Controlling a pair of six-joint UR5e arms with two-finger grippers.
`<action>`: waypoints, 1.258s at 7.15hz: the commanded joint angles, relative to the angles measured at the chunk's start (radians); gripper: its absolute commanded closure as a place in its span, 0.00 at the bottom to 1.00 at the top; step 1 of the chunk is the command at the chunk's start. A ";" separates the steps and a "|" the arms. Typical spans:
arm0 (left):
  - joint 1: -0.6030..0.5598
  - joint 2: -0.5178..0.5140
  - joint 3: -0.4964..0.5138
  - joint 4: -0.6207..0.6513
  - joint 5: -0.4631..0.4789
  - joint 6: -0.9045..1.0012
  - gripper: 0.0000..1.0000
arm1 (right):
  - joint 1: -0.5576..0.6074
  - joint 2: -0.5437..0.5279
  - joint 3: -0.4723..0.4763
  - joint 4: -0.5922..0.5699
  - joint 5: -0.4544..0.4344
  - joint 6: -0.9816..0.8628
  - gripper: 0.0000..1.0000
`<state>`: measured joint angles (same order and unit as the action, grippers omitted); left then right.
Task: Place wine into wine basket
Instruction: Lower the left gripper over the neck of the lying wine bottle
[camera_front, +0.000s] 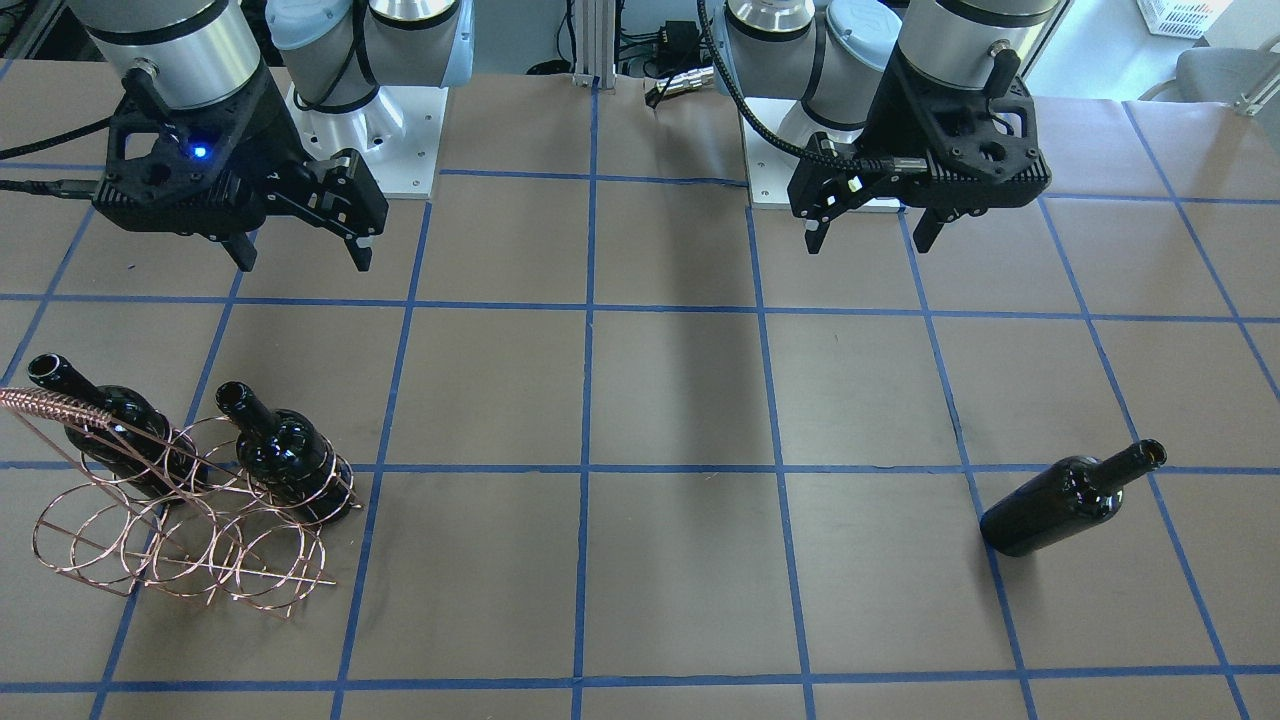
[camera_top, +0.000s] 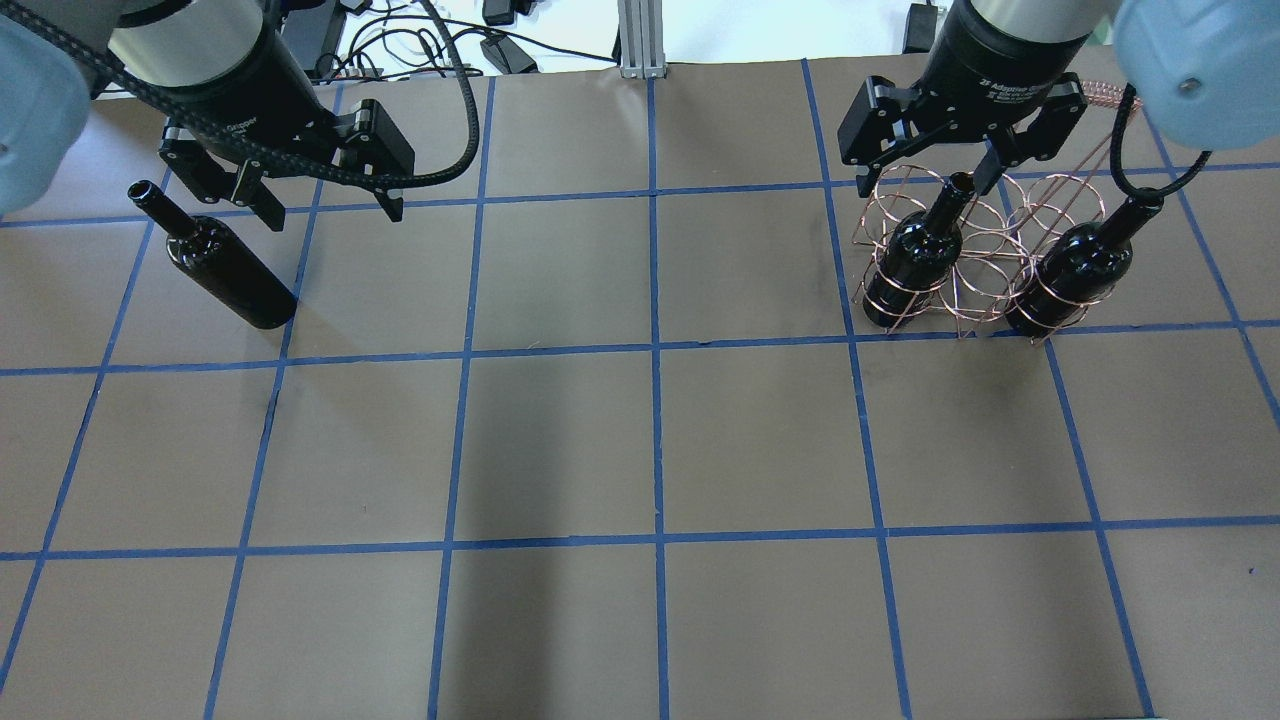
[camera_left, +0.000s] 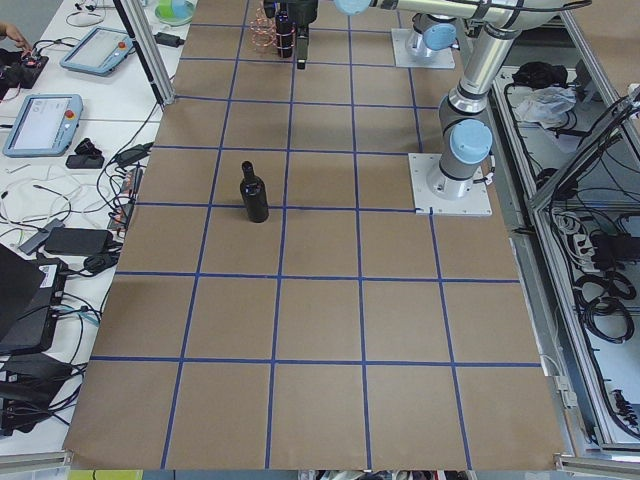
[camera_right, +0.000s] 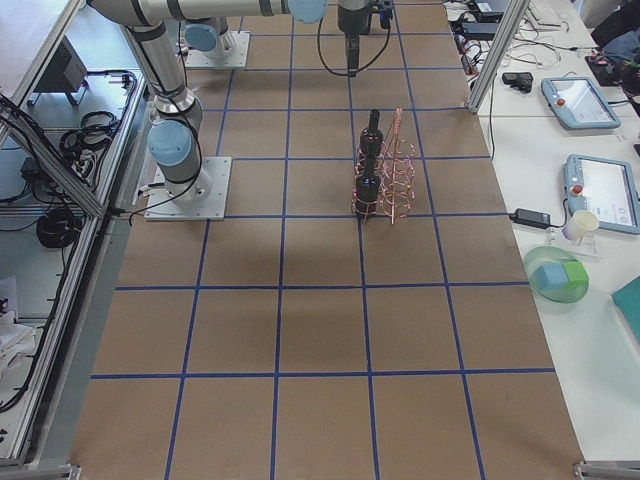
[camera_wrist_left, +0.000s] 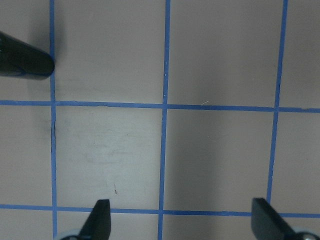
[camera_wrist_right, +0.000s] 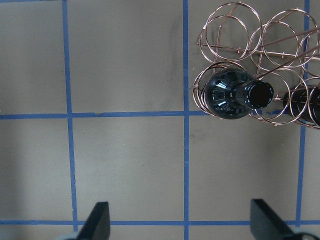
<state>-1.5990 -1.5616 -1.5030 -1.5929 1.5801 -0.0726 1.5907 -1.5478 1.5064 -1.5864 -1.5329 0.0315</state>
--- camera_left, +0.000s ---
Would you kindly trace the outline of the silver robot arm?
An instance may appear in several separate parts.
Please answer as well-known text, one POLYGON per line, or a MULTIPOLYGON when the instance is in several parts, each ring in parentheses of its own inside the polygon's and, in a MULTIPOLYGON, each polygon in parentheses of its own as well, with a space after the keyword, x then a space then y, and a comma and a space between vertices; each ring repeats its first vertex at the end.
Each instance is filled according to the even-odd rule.
POLYGON ((426 174, 429 189, 438 197, 466 196, 473 176, 490 153, 493 136, 481 119, 487 95, 515 39, 555 15, 589 6, 589 1, 336 1, 349 16, 369 8, 408 10, 427 17, 473 19, 484 23, 457 86, 439 107, 444 148, 439 163, 426 174))
POLYGON ((409 54, 428 58, 435 52, 450 48, 456 42, 456 19, 446 15, 416 13, 412 17, 412 32, 406 41, 409 54))

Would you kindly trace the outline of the person hand at desk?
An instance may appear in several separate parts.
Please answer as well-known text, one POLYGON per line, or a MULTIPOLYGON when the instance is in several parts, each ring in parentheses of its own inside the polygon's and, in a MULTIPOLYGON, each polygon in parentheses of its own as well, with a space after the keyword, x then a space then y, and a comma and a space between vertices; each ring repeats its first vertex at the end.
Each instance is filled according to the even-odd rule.
POLYGON ((2 39, 8 38, 11 40, 15 47, 21 49, 23 51, 28 51, 31 49, 31 44, 26 39, 26 37, 22 34, 19 28, 9 22, 0 21, 0 36, 2 39))

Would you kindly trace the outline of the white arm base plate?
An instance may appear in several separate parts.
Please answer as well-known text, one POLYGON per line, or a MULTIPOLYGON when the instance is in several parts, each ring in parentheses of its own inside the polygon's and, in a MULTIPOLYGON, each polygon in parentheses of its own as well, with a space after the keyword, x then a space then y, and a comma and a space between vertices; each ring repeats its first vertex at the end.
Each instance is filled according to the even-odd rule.
POLYGON ((391 35, 396 67, 455 68, 452 45, 456 34, 453 26, 432 26, 424 33, 394 28, 391 35))
POLYGON ((478 166, 466 180, 452 180, 440 169, 440 154, 410 153, 409 171, 417 215, 489 217, 488 187, 478 166))

